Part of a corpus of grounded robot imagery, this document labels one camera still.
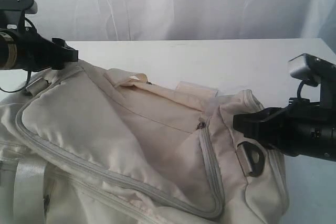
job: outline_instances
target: white curtain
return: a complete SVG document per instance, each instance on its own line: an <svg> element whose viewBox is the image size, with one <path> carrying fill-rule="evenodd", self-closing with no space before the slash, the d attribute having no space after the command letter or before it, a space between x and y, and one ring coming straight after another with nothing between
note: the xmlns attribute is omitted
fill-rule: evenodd
<svg viewBox="0 0 336 224"><path fill-rule="evenodd" d="M336 51L335 0L36 0L46 37L166 40L321 37Z"/></svg>

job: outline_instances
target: white bag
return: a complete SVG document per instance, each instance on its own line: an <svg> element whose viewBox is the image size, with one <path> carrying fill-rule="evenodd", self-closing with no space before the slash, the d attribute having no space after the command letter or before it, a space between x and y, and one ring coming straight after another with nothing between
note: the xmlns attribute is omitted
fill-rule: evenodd
<svg viewBox="0 0 336 224"><path fill-rule="evenodd" d="M208 98L86 62L34 76L0 106L0 223L277 223L284 157L233 115L251 91Z"/></svg>

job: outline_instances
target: white table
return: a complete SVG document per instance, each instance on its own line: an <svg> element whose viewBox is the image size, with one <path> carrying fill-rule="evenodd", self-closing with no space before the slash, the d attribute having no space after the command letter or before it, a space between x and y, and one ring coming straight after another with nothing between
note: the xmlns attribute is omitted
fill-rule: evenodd
<svg viewBox="0 0 336 224"><path fill-rule="evenodd" d="M336 62L321 39L204 41L73 41L79 57L104 68L143 72L149 81L175 88L179 81L218 88L221 94L252 89L266 106L286 106L299 80L287 62L303 52ZM23 81L23 72L0 72L6 88ZM302 96L319 99L319 89ZM336 163L309 157L286 158L290 208L282 223L333 223L336 219Z"/></svg>

